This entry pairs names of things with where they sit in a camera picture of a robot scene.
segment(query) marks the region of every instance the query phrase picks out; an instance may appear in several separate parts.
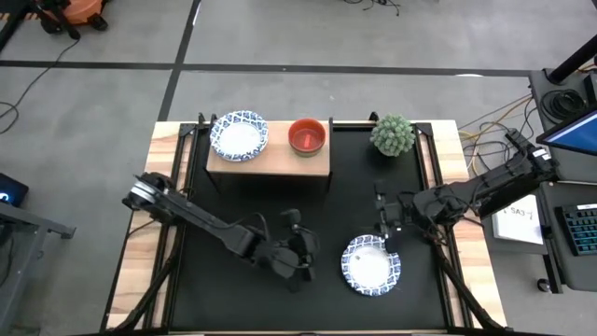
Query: concrete floor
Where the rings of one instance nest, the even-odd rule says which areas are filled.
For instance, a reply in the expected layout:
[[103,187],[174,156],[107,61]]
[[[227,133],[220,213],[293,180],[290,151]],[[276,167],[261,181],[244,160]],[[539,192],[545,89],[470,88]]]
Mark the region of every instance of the concrete floor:
[[[83,39],[63,60],[172,63],[191,0],[167,4],[110,3],[104,13],[110,29],[83,29]],[[597,28],[590,0],[415,0],[402,2],[399,18],[391,7],[362,11],[367,5],[203,0],[185,62],[531,70],[556,65]],[[71,43],[27,21],[0,59],[53,61]],[[41,71],[0,67],[0,101],[15,102]],[[19,325],[41,327],[42,335],[98,330],[130,217],[120,199],[143,169],[170,74],[50,70],[21,103],[16,126],[0,135],[0,172],[31,187],[25,207],[78,227],[74,240],[48,242]],[[361,119],[378,111],[463,125],[523,96],[527,87],[524,77],[185,71],[168,119],[250,108],[267,119]],[[537,115],[530,121],[540,133]],[[6,122],[0,120],[0,129]],[[505,124],[519,128],[522,117]],[[486,139],[500,137],[496,132]],[[495,166],[500,158],[488,163]],[[597,294],[537,292],[535,279],[545,276],[537,256],[492,253],[492,260],[509,326],[594,334]]]

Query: desk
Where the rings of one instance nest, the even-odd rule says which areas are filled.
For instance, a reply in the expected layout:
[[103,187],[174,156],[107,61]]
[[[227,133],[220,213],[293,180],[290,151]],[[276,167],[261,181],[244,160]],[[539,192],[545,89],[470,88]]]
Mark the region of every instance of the desk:
[[[443,182],[451,183],[467,180],[469,178],[468,171],[466,170],[465,157],[461,149],[455,121],[426,120],[422,122],[432,124],[438,164]],[[165,175],[171,173],[180,124],[180,122],[170,121],[158,122],[156,124],[147,155],[146,171],[159,172]],[[190,144],[185,143],[180,166],[181,174],[179,176],[185,175],[184,172],[187,170],[189,151]],[[434,172],[430,159],[431,156],[426,146],[423,147],[423,158],[429,184],[433,186],[436,181],[433,178]],[[179,178],[177,182],[182,188],[182,178]],[[130,230],[146,222],[148,222],[147,214],[135,213],[132,216]],[[175,228],[170,228],[168,234],[170,244],[167,245],[166,254],[169,253],[169,247],[172,246],[171,241],[174,238],[174,231]],[[490,316],[505,326],[506,319],[493,276],[493,268],[487,246],[485,245],[482,228],[467,221],[461,221],[455,226],[454,235],[466,285]],[[106,306],[104,323],[102,324],[103,328],[113,328],[122,322],[149,287],[159,236],[160,224],[156,223],[142,231],[138,231],[126,243],[121,263],[115,275],[116,285],[110,294]],[[154,310],[154,314],[149,317],[149,325],[155,327],[160,325],[166,287],[167,284],[161,287],[156,301],[156,309]],[[449,292],[454,314],[454,324],[462,326],[463,317],[460,313],[460,300],[451,284],[449,284]]]

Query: bowl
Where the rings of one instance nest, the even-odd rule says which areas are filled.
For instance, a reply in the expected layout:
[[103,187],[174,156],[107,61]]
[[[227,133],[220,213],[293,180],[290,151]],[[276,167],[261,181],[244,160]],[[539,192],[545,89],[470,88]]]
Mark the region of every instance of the bowl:
[[315,119],[299,119],[288,130],[288,142],[298,155],[311,157],[324,146],[326,129]]

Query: succulent plant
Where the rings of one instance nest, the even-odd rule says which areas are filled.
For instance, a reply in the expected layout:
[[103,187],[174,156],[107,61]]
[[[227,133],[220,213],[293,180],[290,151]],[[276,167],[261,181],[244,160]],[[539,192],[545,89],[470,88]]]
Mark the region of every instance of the succulent plant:
[[401,152],[408,152],[414,144],[410,121],[402,116],[381,118],[371,132],[371,142],[385,156],[397,157]]

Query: blue and white plate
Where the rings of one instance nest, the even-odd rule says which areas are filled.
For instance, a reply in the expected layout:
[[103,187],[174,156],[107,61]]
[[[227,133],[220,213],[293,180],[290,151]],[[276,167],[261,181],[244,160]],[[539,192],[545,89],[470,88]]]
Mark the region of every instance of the blue and white plate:
[[249,161],[268,144],[268,122],[252,111],[230,112],[215,122],[209,140],[223,159]]
[[365,234],[354,238],[342,253],[342,274],[348,285],[367,296],[380,296],[400,278],[400,257],[385,251],[381,237]]

